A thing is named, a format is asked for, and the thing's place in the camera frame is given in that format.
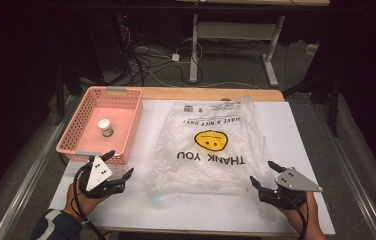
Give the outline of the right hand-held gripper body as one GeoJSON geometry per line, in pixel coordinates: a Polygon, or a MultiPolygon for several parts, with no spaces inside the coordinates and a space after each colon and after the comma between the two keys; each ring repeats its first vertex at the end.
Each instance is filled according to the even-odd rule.
{"type": "Polygon", "coordinates": [[[307,192],[322,192],[323,188],[298,172],[294,167],[273,167],[279,173],[275,179],[276,190],[257,183],[259,200],[284,210],[295,210],[307,200],[307,192]]]}

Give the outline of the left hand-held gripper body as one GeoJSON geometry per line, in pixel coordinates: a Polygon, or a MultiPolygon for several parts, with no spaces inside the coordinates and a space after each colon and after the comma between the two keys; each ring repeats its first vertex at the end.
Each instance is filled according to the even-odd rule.
{"type": "Polygon", "coordinates": [[[108,180],[113,175],[112,170],[100,156],[85,164],[79,171],[78,189],[88,198],[100,199],[125,190],[126,178],[108,180]]]}

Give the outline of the pink plastic basket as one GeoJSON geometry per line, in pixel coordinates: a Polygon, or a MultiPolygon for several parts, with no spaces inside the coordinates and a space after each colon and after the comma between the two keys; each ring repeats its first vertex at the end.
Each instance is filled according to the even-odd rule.
{"type": "Polygon", "coordinates": [[[114,150],[109,164],[128,163],[143,110],[142,91],[126,87],[89,87],[56,150],[72,161],[114,150]]]}

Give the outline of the small round jar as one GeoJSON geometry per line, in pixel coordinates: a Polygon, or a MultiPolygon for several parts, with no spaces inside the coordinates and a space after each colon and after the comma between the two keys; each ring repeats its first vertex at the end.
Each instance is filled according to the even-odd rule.
{"type": "Polygon", "coordinates": [[[114,130],[109,119],[99,120],[97,126],[101,130],[101,133],[104,137],[111,137],[114,134],[114,130]]]}

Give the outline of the clear printed plastic bag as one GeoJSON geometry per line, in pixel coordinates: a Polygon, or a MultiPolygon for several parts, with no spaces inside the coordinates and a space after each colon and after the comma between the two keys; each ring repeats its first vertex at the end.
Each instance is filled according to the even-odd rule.
{"type": "Polygon", "coordinates": [[[146,188],[151,195],[242,195],[251,177],[273,184],[271,159],[250,97],[176,102],[159,134],[146,188]]]}

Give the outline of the person's left hand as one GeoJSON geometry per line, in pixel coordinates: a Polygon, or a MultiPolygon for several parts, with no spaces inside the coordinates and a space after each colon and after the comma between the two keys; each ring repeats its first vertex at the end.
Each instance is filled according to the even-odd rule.
{"type": "Polygon", "coordinates": [[[106,197],[100,199],[88,198],[81,193],[78,188],[74,187],[73,184],[70,184],[63,211],[81,222],[83,216],[90,215],[94,209],[105,200],[106,197]]]}

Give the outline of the person's right hand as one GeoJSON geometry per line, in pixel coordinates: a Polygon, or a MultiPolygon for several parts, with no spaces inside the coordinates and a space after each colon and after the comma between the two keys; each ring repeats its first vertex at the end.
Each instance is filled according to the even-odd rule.
{"type": "Polygon", "coordinates": [[[307,202],[300,207],[300,211],[302,216],[296,210],[281,209],[288,223],[298,234],[302,233],[303,220],[307,223],[306,233],[323,233],[319,223],[318,205],[313,192],[307,193],[307,202]]]}

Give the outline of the white table mat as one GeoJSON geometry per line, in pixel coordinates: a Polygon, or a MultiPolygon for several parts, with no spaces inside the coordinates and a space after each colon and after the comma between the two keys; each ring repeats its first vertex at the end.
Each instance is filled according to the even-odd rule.
{"type": "MultiPolygon", "coordinates": [[[[241,195],[165,194],[151,198],[144,183],[150,181],[153,152],[173,102],[145,100],[128,168],[134,173],[122,194],[113,195],[90,215],[103,229],[134,232],[171,232],[241,236],[294,236],[284,215],[259,201],[252,185],[241,195]]],[[[258,102],[258,118],[274,161],[295,167],[311,180],[315,174],[287,102],[258,102]]]]}

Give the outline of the black metal stand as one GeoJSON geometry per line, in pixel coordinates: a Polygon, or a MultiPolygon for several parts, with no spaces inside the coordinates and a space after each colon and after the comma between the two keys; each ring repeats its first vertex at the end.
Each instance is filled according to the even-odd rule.
{"type": "Polygon", "coordinates": [[[71,95],[79,96],[82,88],[79,83],[79,70],[72,65],[61,64],[55,72],[55,90],[57,117],[55,125],[58,126],[65,114],[64,89],[67,89],[71,95]]]}
{"type": "Polygon", "coordinates": [[[297,93],[309,92],[312,104],[328,103],[328,127],[334,137],[338,137],[337,132],[337,116],[338,116],[338,100],[340,92],[340,72],[335,68],[329,68],[318,73],[309,80],[304,80],[282,92],[284,98],[297,93]]]}

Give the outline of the white-framed desk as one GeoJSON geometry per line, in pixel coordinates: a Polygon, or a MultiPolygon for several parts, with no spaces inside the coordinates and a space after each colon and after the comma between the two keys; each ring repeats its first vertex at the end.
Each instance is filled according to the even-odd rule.
{"type": "MultiPolygon", "coordinates": [[[[240,5],[241,7],[291,7],[316,8],[327,7],[330,0],[177,0],[188,3],[189,7],[223,7],[224,5],[240,5]]],[[[199,14],[193,14],[192,42],[190,57],[189,82],[198,83],[200,77],[199,60],[203,48],[199,43],[202,39],[231,39],[231,40],[265,40],[270,42],[267,53],[261,55],[262,65],[271,87],[278,86],[272,58],[283,28],[285,15],[281,14],[274,23],[247,23],[243,20],[200,20],[199,14]]]]}

